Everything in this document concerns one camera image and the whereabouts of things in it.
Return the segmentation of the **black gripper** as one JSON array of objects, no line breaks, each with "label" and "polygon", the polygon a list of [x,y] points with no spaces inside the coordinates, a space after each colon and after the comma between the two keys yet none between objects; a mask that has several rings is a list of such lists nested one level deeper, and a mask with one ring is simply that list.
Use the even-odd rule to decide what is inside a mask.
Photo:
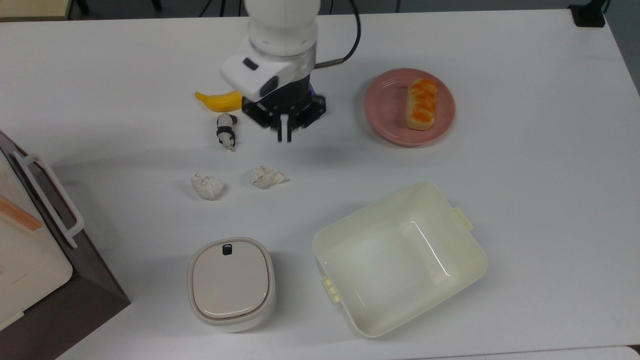
[{"label": "black gripper", "polygon": [[242,98],[241,111],[263,128],[278,132],[278,142],[291,143],[297,129],[308,128],[327,112],[325,96],[315,92],[311,76],[275,89],[259,101]]}]

